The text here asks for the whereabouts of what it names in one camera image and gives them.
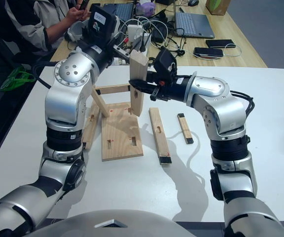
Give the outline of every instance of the white table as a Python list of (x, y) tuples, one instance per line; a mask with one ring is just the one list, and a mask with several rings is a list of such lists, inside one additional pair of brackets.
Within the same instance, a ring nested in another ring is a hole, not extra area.
[[(179, 67), (179, 74), (219, 77), (232, 90), (254, 97), (256, 107), (247, 120), (258, 181), (257, 197), (284, 221), (284, 69), (231, 67)], [(52, 68), (41, 77), (51, 83)], [(97, 85), (127, 83), (128, 66), (105, 70)], [(25, 102), (0, 149), (0, 198), (20, 185), (37, 179), (46, 139), (44, 99), (47, 89), (37, 83)], [(130, 100), (128, 92), (103, 95), (107, 103)], [(87, 101), (90, 107), (92, 98)], [(148, 115), (158, 107), (168, 138), (173, 163), (159, 165)], [(194, 144), (186, 145), (177, 119), (184, 113)], [(90, 152), (85, 152), (86, 175), (76, 190), (59, 201), (50, 218), (67, 218), (101, 209), (138, 209), (174, 221), (223, 221), (223, 203), (214, 199), (210, 186), (210, 141), (203, 120), (194, 109), (176, 101), (152, 102), (144, 97), (139, 117), (143, 157), (101, 162), (101, 127), (98, 126)]]

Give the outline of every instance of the person's hand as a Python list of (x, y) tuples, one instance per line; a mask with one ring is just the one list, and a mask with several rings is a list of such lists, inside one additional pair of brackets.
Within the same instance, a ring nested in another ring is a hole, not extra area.
[(67, 21), (72, 25), (76, 21), (80, 21), (84, 15), (84, 10), (77, 10), (75, 7), (72, 7), (65, 17)]
[(75, 8), (76, 8), (77, 10), (79, 10), (80, 7), (81, 7), (81, 4), (80, 4), (80, 3), (76, 4), (76, 6), (75, 6)]
[(80, 21), (85, 21), (90, 16), (91, 16), (90, 12), (84, 11), (83, 16), (81, 17)]

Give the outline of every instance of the black smartphone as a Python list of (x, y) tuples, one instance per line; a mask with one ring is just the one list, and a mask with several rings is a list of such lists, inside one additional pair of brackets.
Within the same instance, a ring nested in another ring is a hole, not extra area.
[(223, 51), (221, 49), (215, 48), (195, 48), (194, 54), (199, 57), (213, 57), (221, 58), (223, 57)]
[(206, 44), (209, 48), (225, 48), (225, 46), (226, 48), (235, 48), (235, 44), (231, 39), (208, 39)]
[(85, 8), (87, 7), (89, 0), (83, 0), (81, 6), (79, 7), (79, 10), (85, 10)]

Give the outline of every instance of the purple object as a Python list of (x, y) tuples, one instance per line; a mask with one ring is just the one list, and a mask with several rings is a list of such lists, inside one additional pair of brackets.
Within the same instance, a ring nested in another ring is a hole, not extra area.
[(136, 15), (149, 17), (155, 14), (155, 3), (146, 2), (142, 5), (140, 3), (136, 6)]

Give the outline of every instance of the table surface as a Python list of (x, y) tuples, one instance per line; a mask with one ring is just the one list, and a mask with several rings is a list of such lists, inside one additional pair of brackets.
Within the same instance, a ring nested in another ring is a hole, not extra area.
[[(254, 97), (256, 106), (247, 119), (247, 134), (251, 137), (248, 149), (253, 155), (257, 197), (284, 221), (284, 69), (178, 68), (178, 74), (194, 71), (200, 76), (222, 78), (232, 90)], [(41, 77), (52, 83), (52, 74), (53, 68), (46, 67)], [(97, 86), (126, 83), (128, 79), (128, 66), (113, 66), (103, 71)], [(46, 140), (47, 91), (40, 83), (35, 85), (0, 149), (0, 198), (37, 179)], [(103, 98), (107, 103), (125, 102), (130, 100), (130, 94), (109, 94)], [(173, 161), (169, 166), (159, 164), (148, 115), (150, 107), (160, 111)], [(178, 113), (185, 114), (194, 144), (185, 144)], [(181, 102), (153, 102), (145, 96), (138, 121), (144, 156), (102, 162), (98, 126), (92, 149), (84, 153), (87, 168), (82, 184), (55, 205), (49, 218), (67, 218), (101, 209), (137, 209), (174, 221), (223, 221), (223, 204), (213, 197), (210, 187), (210, 141), (199, 113)]]
[[(101, 5), (104, 3), (124, 3), (127, 0), (91, 0), (90, 4), (100, 2)], [(156, 12), (166, 8), (167, 6), (162, 4), (156, 4)], [(196, 58), (191, 53), (195, 47), (207, 47), (205, 41), (207, 39), (203, 38), (187, 38), (187, 43), (184, 49), (189, 51), (185, 53), (182, 57), (177, 57), (177, 64), (179, 66), (229, 66), (229, 67), (256, 67), (256, 68), (266, 68), (266, 64), (263, 62), (261, 57), (258, 55), (256, 50), (252, 47), (250, 42), (244, 36), (240, 28), (235, 24), (231, 16), (226, 13), (224, 16), (211, 15), (206, 8), (206, 0), (200, 0), (197, 6), (181, 6), (185, 12), (205, 14), (208, 17), (211, 28), (215, 35), (215, 40), (231, 39), (236, 45), (240, 46), (242, 49), (242, 55), (238, 57), (224, 56), (221, 59), (207, 61), (200, 58)], [(167, 7), (167, 10), (173, 11), (173, 6)], [(172, 12), (166, 11), (167, 16), (173, 16)], [(180, 42), (181, 37), (173, 37), (177, 42)], [(51, 61), (60, 61), (67, 58), (71, 48), (74, 48), (75, 44), (63, 40), (57, 51), (53, 55)], [(156, 57), (159, 49), (150, 46), (148, 57)], [(239, 53), (238, 48), (228, 48), (226, 49), (226, 54), (237, 55)]]

